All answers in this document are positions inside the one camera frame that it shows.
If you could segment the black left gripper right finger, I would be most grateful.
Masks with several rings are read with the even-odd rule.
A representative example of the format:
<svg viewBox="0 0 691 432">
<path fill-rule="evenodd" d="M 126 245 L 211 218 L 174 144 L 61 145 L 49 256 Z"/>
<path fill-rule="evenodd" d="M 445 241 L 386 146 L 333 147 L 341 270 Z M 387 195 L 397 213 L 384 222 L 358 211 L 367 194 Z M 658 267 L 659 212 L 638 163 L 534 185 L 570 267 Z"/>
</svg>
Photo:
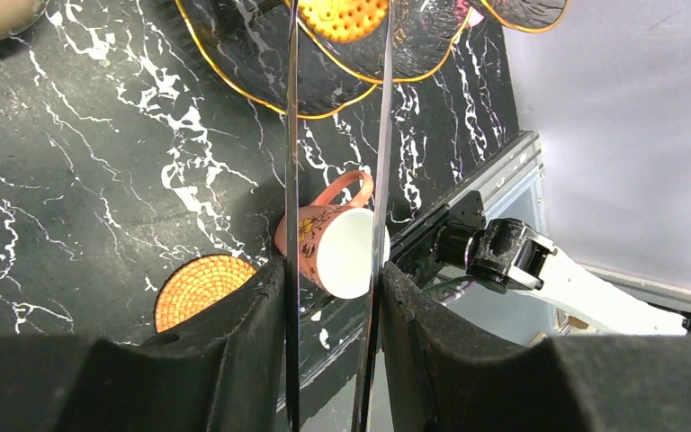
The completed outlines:
<svg viewBox="0 0 691 432">
<path fill-rule="evenodd" d="M 382 286 L 398 431 L 691 431 L 691 336 L 525 348 L 432 300 L 394 264 Z"/>
</svg>

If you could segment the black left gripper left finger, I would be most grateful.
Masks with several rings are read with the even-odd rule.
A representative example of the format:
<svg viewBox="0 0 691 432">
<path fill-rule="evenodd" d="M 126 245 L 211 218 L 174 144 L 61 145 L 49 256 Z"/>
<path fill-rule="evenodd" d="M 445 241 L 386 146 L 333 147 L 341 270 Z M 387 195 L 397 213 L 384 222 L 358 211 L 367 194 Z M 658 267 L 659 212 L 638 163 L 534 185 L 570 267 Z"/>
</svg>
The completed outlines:
<svg viewBox="0 0 691 432">
<path fill-rule="evenodd" d="M 138 346 L 0 336 L 0 431 L 271 431 L 284 263 Z"/>
</svg>

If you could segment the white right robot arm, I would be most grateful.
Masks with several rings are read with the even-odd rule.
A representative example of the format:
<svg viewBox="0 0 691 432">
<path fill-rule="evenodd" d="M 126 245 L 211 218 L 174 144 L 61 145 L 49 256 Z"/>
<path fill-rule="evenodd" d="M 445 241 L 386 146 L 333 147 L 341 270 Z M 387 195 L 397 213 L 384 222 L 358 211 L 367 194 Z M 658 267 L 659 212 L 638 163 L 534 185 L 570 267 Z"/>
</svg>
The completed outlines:
<svg viewBox="0 0 691 432">
<path fill-rule="evenodd" d="M 663 310 L 591 274 L 527 223 L 495 219 L 484 228 L 444 225 L 434 251 L 495 293 L 547 302 L 600 334 L 684 336 L 691 312 Z"/>
</svg>

